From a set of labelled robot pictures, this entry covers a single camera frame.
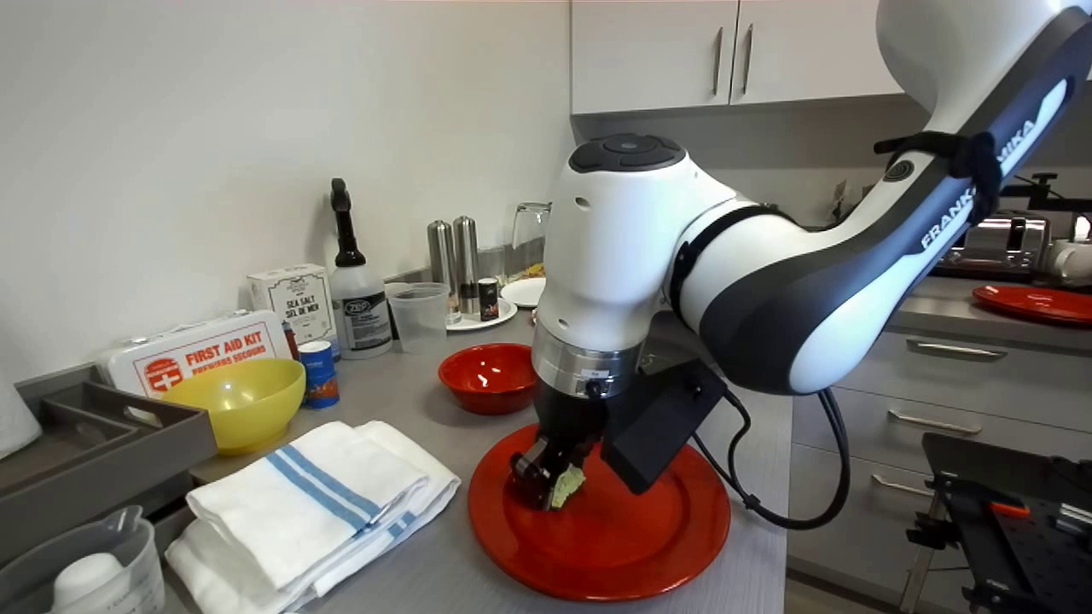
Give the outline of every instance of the spray bottle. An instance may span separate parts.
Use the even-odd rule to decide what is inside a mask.
[[[340,358],[383,356],[393,348],[383,277],[364,265],[364,253],[353,246],[350,198],[340,179],[331,180],[331,209],[337,223],[337,259],[331,274],[337,353]]]

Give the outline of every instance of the cabinet door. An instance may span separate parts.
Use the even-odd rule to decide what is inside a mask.
[[[824,510],[836,493],[836,454],[805,445],[790,446],[790,516],[805,520]],[[836,582],[842,591],[896,604],[906,571],[920,561],[920,545],[906,541],[917,513],[931,510],[925,488],[928,472],[902,472],[873,460],[848,460],[845,510],[815,533],[787,533],[787,562],[798,573]],[[935,568],[966,568],[958,549],[935,552]],[[966,610],[963,588],[970,573],[928,573],[920,610]]]
[[[572,0],[572,113],[728,106],[738,0]]]
[[[880,0],[740,0],[738,106],[902,91],[878,45]]]
[[[882,332],[840,389],[1092,433],[1092,358]]]

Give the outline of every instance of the cup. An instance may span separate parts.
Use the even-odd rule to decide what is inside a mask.
[[[162,610],[155,530],[136,504],[62,533],[0,571],[0,610]]]
[[[509,232],[509,277],[528,277],[547,256],[549,203],[519,203]]]
[[[422,353],[448,338],[448,282],[385,282],[385,302],[394,316],[403,353]]]

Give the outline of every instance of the white wall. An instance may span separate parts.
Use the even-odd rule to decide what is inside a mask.
[[[428,217],[549,198],[572,142],[567,0],[2,0],[0,367],[240,304],[331,256],[326,180],[383,274]]]

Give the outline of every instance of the white cabinet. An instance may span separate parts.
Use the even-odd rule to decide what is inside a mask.
[[[738,0],[572,0],[572,113],[728,106]]]
[[[902,91],[878,45],[880,0],[740,0],[738,106]]]
[[[862,366],[840,382],[848,433],[851,493],[845,513],[817,533],[790,533],[790,568],[892,604],[917,545],[903,538],[913,513],[928,510],[920,485],[928,460],[920,433],[953,433],[979,445],[1088,458],[1092,450],[1092,358],[1012,346],[882,335]],[[836,446],[815,398],[795,398],[790,421],[790,513],[824,504],[836,482]],[[966,610],[958,588],[970,576],[931,573],[925,610]]]
[[[572,0],[572,113],[902,91],[880,0]]]

